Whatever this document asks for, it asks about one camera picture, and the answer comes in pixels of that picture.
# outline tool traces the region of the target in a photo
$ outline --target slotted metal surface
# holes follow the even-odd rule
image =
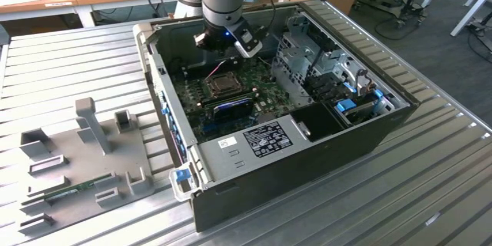
[[[22,126],[45,126],[47,133],[71,128],[73,99],[91,96],[101,109],[99,120],[122,108],[138,115],[158,191],[33,240],[31,244],[57,245],[63,241],[63,245],[486,245],[492,242],[489,128],[329,4],[318,0],[306,4],[422,102],[405,125],[387,135],[373,152],[241,218],[198,234],[189,206],[174,200],[166,182],[171,161],[142,74],[131,67],[137,65],[135,49],[125,39],[131,26],[17,37],[2,51],[0,62],[2,67],[6,63],[0,80],[3,83],[0,237],[7,235],[10,244],[23,239],[15,233],[13,221],[18,216],[14,201],[21,192],[18,178],[25,159],[15,150],[9,150],[13,133]],[[42,47],[58,42],[63,47]]]

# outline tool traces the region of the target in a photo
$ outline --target motherboard chip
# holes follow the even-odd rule
[[[213,108],[214,123],[225,123],[249,116],[253,112],[253,99],[239,99]]]
[[[237,93],[242,90],[242,85],[231,71],[223,74],[211,75],[206,80],[206,86],[213,98]]]

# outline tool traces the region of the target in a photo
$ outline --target circuit board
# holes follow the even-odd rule
[[[210,84],[213,78],[219,82]],[[173,80],[173,85],[198,143],[266,122],[294,108],[287,94],[271,77],[270,65],[263,60],[243,61],[233,72],[218,73],[207,78]],[[217,92],[219,86],[226,89]],[[225,93],[225,96],[217,97],[218,93]],[[213,97],[219,101],[207,101]],[[241,100],[253,102],[247,116],[219,124],[211,122],[213,109]]]

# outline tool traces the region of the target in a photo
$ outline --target barcode label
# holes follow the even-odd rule
[[[43,5],[45,7],[67,6],[67,5],[71,5],[71,2],[57,2],[57,3],[47,3]]]

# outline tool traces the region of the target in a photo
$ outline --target white sticker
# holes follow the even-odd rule
[[[218,146],[219,146],[219,149],[230,146],[230,145],[234,145],[237,143],[235,141],[235,138],[234,137],[229,137],[226,139],[222,139],[221,141],[218,141]]]
[[[71,5],[70,2],[57,2],[57,3],[47,3],[47,4],[43,4],[45,7],[55,7],[55,6],[67,6],[67,5]]]

